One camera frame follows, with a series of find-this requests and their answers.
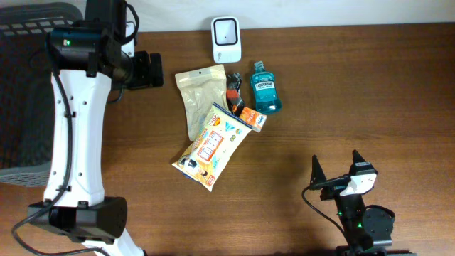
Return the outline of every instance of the small orange box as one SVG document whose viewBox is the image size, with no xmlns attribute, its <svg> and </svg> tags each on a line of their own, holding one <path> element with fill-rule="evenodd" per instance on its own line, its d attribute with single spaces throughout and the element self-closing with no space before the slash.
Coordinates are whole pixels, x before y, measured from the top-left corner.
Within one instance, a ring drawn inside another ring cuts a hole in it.
<svg viewBox="0 0 455 256">
<path fill-rule="evenodd" d="M 245 121 L 247 124 L 253 126 L 253 131 L 261 132 L 262 127 L 267 120 L 265 114 L 261 114 L 258 111 L 252 110 L 249 107 L 244 107 L 240 119 Z"/>
</svg>

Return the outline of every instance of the mouthwash bottle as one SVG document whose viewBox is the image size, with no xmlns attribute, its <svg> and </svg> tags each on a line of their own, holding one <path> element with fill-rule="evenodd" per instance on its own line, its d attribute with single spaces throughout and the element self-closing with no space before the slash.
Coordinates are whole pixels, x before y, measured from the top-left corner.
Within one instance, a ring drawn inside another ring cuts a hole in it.
<svg viewBox="0 0 455 256">
<path fill-rule="evenodd" d="M 255 93 L 256 110 L 262 114 L 278 112 L 282 102 L 275 89 L 275 76 L 265 71 L 262 61 L 255 63 L 255 73 L 251 76 L 251 87 Z"/>
</svg>

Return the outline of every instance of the kraft paper pouch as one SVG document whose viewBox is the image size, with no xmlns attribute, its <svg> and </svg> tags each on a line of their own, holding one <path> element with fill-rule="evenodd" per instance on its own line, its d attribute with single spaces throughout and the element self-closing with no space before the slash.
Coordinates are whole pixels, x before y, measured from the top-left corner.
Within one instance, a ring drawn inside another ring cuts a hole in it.
<svg viewBox="0 0 455 256">
<path fill-rule="evenodd" d="M 223 65 L 176 74 L 177 87 L 185 104 L 188 136 L 194 141 L 213 103 L 228 109 L 226 74 Z"/>
<path fill-rule="evenodd" d="M 214 103 L 196 140 L 172 165 L 212 191 L 232 153 L 252 126 Z"/>
</svg>

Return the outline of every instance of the wooden table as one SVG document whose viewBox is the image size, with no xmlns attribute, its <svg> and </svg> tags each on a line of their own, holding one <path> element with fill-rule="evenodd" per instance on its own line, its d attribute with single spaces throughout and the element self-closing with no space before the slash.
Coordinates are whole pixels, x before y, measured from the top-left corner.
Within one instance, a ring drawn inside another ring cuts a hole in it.
<svg viewBox="0 0 455 256">
<path fill-rule="evenodd" d="M 345 245 L 301 191 L 313 154 L 332 178 L 357 149 L 379 170 L 365 203 L 397 215 L 393 248 L 454 254 L 454 24 L 242 31 L 242 60 L 226 72 L 242 74 L 253 106 L 249 76 L 263 60 L 283 109 L 248 135 L 212 193 L 171 166 L 190 144 L 174 75 L 214 65 L 210 32 L 142 33 L 137 50 L 161 53 L 166 84 L 107 106 L 102 175 L 107 196 L 127 199 L 128 231 L 148 253 L 314 255 Z M 2 255 L 25 255 L 9 231 L 42 194 L 0 184 Z M 308 198 L 336 217 L 333 201 Z M 49 252 L 80 248 L 31 226 L 21 234 Z"/>
</svg>

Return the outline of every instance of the white plug-in device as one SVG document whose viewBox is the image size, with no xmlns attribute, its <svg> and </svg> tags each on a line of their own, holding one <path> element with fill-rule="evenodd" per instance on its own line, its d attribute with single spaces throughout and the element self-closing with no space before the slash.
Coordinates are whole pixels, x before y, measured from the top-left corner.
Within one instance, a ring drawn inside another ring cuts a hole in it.
<svg viewBox="0 0 455 256">
<path fill-rule="evenodd" d="M 242 58 L 239 21 L 235 17 L 212 20 L 213 60 L 216 63 L 235 63 Z"/>
</svg>

